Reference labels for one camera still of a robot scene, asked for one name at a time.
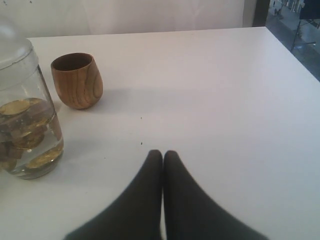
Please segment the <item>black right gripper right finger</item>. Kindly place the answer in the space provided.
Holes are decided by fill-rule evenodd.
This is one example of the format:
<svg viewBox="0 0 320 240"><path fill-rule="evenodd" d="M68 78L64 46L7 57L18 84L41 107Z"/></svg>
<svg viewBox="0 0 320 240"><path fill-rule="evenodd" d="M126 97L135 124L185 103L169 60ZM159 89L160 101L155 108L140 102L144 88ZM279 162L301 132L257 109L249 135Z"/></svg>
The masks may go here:
<svg viewBox="0 0 320 240"><path fill-rule="evenodd" d="M169 240L266 239L212 200L173 150L164 155L162 189Z"/></svg>

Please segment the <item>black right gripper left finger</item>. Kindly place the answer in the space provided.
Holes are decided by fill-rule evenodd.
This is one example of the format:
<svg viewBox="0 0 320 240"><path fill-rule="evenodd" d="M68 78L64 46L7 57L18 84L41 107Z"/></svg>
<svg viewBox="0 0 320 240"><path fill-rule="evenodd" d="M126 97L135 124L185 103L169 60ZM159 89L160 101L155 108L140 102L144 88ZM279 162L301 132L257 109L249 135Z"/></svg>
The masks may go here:
<svg viewBox="0 0 320 240"><path fill-rule="evenodd" d="M163 156L150 150L137 175L104 211L67 240L160 240Z"/></svg>

